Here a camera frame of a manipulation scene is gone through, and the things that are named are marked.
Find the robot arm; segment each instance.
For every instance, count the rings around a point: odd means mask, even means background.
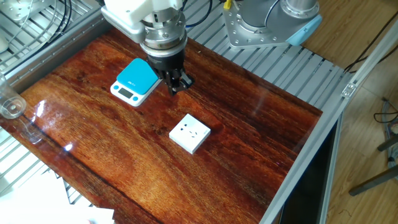
[[[105,0],[105,19],[148,54],[148,63],[171,95],[193,85],[183,67],[187,32],[182,0]]]

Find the yellow cable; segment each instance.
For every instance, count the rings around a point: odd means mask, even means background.
[[[226,0],[224,3],[224,9],[231,9],[232,0]]]

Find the reddish-brown wood surface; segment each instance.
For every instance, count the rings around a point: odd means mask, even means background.
[[[109,88],[146,55],[112,30],[1,126],[117,223],[259,223],[322,112],[192,40],[186,53],[192,88],[162,83],[133,108]],[[187,113],[211,129],[194,155],[169,139]]]

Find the white paper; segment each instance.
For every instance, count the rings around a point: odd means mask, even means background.
[[[58,220],[79,221],[89,220],[92,224],[110,224],[113,210],[105,208],[75,207],[28,207],[0,205],[0,223],[58,223]]]
[[[113,224],[113,213],[70,205],[63,179],[52,171],[0,198],[1,224]]]
[[[69,205],[69,199],[62,178],[46,172],[31,178],[19,189],[0,197],[0,205],[31,205],[50,207]]]

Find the clear plastic object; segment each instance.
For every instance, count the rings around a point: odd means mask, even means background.
[[[8,84],[0,73],[0,114],[6,119],[18,118],[26,109],[26,101]]]

